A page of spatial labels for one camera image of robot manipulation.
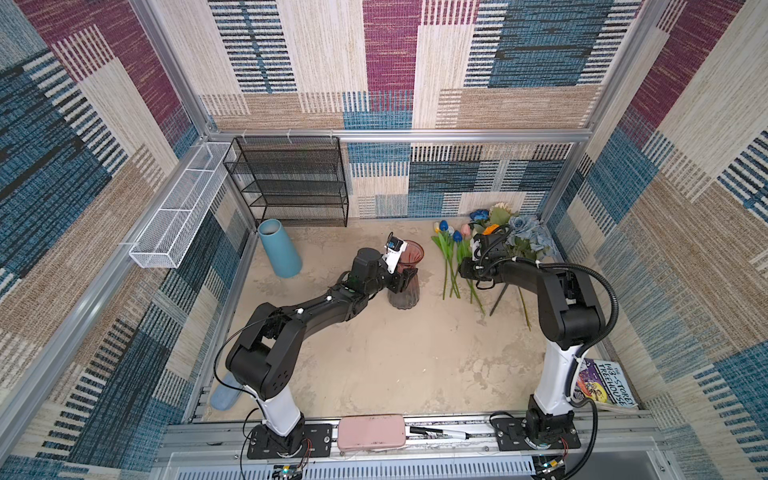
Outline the pink ribbed glass vase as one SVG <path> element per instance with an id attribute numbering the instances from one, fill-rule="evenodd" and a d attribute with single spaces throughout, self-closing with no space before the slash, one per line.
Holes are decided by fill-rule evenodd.
<path id="1" fill-rule="evenodd" d="M 408 239 L 406 243 L 405 251 L 402 253 L 397 265 L 397 272 L 401 274 L 403 280 L 406 280 L 406 284 L 398 293 L 388 292 L 390 304 L 399 310 L 412 309 L 420 300 L 418 264 L 424 258 L 424 250 L 414 240 Z"/>

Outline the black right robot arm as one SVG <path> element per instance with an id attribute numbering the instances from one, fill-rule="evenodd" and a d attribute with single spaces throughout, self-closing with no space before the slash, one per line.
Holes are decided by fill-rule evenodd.
<path id="1" fill-rule="evenodd" d="M 544 449 L 573 433 L 576 376 L 586 353 L 615 328 L 619 303 L 609 281 L 574 263 L 545 263 L 514 256 L 499 228 L 479 234 L 459 263 L 461 277 L 476 283 L 513 285 L 537 296 L 541 332 L 547 339 L 539 384 L 519 421 L 531 449 Z"/>

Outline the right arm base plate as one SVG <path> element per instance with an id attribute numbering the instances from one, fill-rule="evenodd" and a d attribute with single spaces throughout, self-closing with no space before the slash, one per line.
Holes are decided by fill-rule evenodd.
<path id="1" fill-rule="evenodd" d="M 491 416 L 489 423 L 500 451 L 575 450 L 582 447 L 571 418 L 554 420 Z"/>

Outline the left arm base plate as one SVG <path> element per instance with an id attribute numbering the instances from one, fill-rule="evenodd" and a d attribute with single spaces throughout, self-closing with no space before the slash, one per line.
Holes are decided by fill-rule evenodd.
<path id="1" fill-rule="evenodd" d="M 248 460 L 313 458 L 330 456 L 333 425 L 327 423 L 305 424 L 299 422 L 285 437 L 278 435 L 265 424 L 257 424 L 248 434 L 246 457 Z"/>

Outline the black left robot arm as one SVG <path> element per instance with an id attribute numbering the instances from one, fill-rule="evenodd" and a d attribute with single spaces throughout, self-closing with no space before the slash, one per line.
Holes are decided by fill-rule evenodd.
<path id="1" fill-rule="evenodd" d="M 379 292 L 402 293 L 413 284 L 418 269 L 404 266 L 402 253 L 361 248 L 351 269 L 324 294 L 291 306 L 265 302 L 230 337 L 225 367 L 263 416 L 246 434 L 248 459 L 329 455 L 331 427 L 308 427 L 289 389 L 301 347 L 310 336 L 358 316 Z"/>

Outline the white artificial tulip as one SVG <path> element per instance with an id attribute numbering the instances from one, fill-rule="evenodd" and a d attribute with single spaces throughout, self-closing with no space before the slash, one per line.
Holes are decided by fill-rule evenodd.
<path id="1" fill-rule="evenodd" d="M 466 280 L 466 283 L 470 289 L 470 302 L 476 303 L 478 308 L 481 311 L 481 314 L 484 315 L 485 314 L 484 306 L 482 304 L 481 299 L 479 298 L 476 286 L 473 283 L 473 280 L 471 279 L 471 274 L 473 273 L 473 271 L 471 270 L 471 263 L 472 263 L 471 256 L 466 256 L 462 261 L 462 264 L 467 264 L 467 267 L 465 268 L 465 270 L 467 271 L 467 274 L 464 276 L 464 279 Z"/>

